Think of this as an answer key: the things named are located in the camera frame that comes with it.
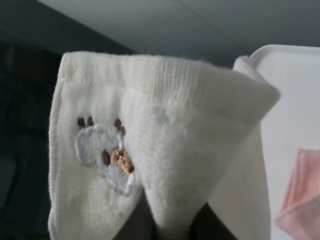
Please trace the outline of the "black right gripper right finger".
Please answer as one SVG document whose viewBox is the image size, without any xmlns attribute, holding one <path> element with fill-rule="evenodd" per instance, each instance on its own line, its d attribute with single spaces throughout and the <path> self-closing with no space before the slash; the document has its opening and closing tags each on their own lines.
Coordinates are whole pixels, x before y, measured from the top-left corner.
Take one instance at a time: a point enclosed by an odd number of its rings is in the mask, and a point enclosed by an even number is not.
<svg viewBox="0 0 320 240">
<path fill-rule="evenodd" d="M 192 222 L 193 240 L 236 240 L 237 238 L 205 203 Z"/>
</svg>

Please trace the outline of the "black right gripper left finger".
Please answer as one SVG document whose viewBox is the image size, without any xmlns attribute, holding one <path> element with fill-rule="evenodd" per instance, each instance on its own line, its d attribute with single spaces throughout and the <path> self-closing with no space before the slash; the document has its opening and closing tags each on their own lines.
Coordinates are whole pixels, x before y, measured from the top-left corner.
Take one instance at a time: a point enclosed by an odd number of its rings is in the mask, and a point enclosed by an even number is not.
<svg viewBox="0 0 320 240">
<path fill-rule="evenodd" d="M 131 215 L 117 233 L 118 240 L 156 240 L 156 225 L 143 189 Z"/>
</svg>

